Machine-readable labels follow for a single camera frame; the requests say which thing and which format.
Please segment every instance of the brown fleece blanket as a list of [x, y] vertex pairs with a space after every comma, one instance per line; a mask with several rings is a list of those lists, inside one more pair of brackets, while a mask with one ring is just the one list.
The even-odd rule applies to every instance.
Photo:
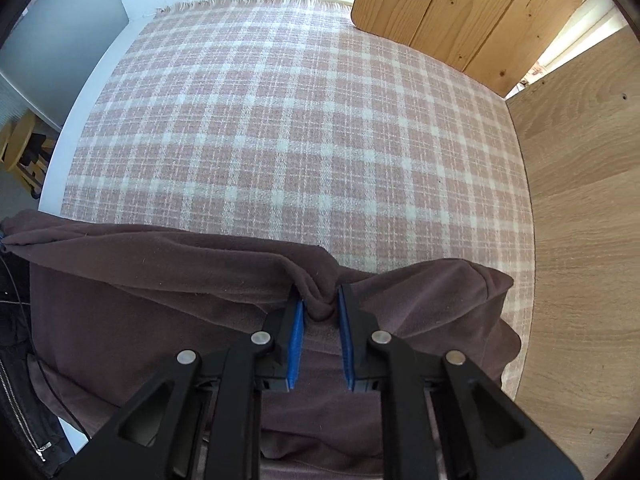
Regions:
[[[380, 327], [415, 349], [457, 348], [495, 381], [520, 349], [500, 319], [513, 280], [465, 260], [371, 274], [340, 266], [323, 248], [274, 240], [87, 224], [34, 211], [0, 227], [4, 246], [31, 262], [36, 351], [90, 433], [162, 359], [185, 348], [206, 354], [228, 347], [258, 330], [295, 284], [305, 301], [300, 377], [290, 394], [263, 396], [266, 479], [382, 475], [379, 397], [348, 392], [342, 374], [337, 285], [351, 283]], [[40, 399], [69, 420], [30, 364]]]

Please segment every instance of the blanket fringe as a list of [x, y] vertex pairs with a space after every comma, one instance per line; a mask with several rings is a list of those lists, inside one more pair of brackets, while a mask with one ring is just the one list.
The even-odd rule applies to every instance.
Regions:
[[306, 7], [308, 9], [323, 10], [351, 10], [351, 7], [338, 2], [327, 0], [198, 0], [193, 2], [177, 2], [170, 6], [156, 10], [156, 16], [185, 12], [191, 9], [215, 8], [215, 7], [240, 7], [254, 5], [292, 5], [296, 7]]

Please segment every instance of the black cable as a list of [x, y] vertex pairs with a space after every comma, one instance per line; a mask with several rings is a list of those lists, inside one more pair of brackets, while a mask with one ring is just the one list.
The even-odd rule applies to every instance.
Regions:
[[11, 269], [9, 269], [9, 266], [6, 264], [1, 254], [0, 254], [0, 261], [2, 261], [2, 264], [4, 265], [6, 272], [9, 274], [9, 279], [11, 280], [11, 283], [14, 286], [15, 297], [17, 298], [18, 304], [20, 305], [20, 310], [22, 311], [22, 317], [24, 318], [24, 325], [27, 329], [27, 334], [29, 335], [29, 343], [31, 344], [31, 349], [33, 349], [33, 355], [36, 358], [36, 362], [38, 364], [38, 368], [40, 369], [40, 373], [42, 374], [42, 377], [45, 383], [47, 383], [47, 387], [49, 388], [53, 396], [56, 398], [57, 402], [59, 402], [60, 406], [64, 408], [64, 410], [69, 414], [71, 419], [75, 422], [76, 426], [80, 429], [80, 431], [82, 431], [82, 433], [87, 438], [87, 440], [91, 440], [91, 437], [89, 436], [89, 433], [87, 433], [87, 430], [76, 418], [76, 416], [73, 413], [71, 413], [71, 410], [66, 406], [66, 404], [62, 402], [62, 399], [60, 399], [58, 394], [54, 391], [53, 387], [49, 383], [49, 379], [47, 379], [47, 376], [44, 373], [44, 370], [42, 369], [42, 365], [40, 364], [40, 356], [38, 355], [38, 352], [36, 352], [36, 346], [33, 344], [33, 337], [31, 336], [31, 327], [29, 326], [29, 319], [27, 318], [27, 314], [24, 311], [24, 305], [22, 304], [22, 300], [20, 299], [20, 293], [18, 292], [18, 287], [15, 284], [14, 276], [12, 275]]

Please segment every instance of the pink plaid blanket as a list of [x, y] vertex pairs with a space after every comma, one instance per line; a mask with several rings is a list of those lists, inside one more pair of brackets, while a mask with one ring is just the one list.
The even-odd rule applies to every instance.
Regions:
[[466, 258], [513, 276], [532, 313], [529, 189], [500, 97], [313, 0], [160, 12], [87, 121], [62, 215], [325, 247], [381, 272]]

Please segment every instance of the zipper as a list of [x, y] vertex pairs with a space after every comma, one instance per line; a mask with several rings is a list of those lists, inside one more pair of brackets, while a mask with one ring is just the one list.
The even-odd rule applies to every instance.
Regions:
[[41, 447], [38, 447], [38, 444], [36, 444], [36, 439], [33, 437], [33, 433], [31, 433], [31, 428], [29, 428], [29, 425], [27, 424], [27, 419], [24, 418], [20, 404], [18, 404], [18, 400], [15, 398], [14, 388], [11, 386], [11, 381], [9, 380], [9, 375], [4, 368], [2, 359], [0, 359], [0, 384], [2, 384], [2, 389], [4, 390], [7, 399], [9, 399], [9, 404], [11, 405], [12, 412], [14, 412], [14, 417], [18, 421], [18, 425], [20, 425], [28, 443], [31, 444], [31, 447], [33, 447], [36, 455], [40, 457], [40, 460], [46, 462], [47, 460], [42, 456], [42, 452], [49, 449], [51, 447], [51, 443], [47, 442]]

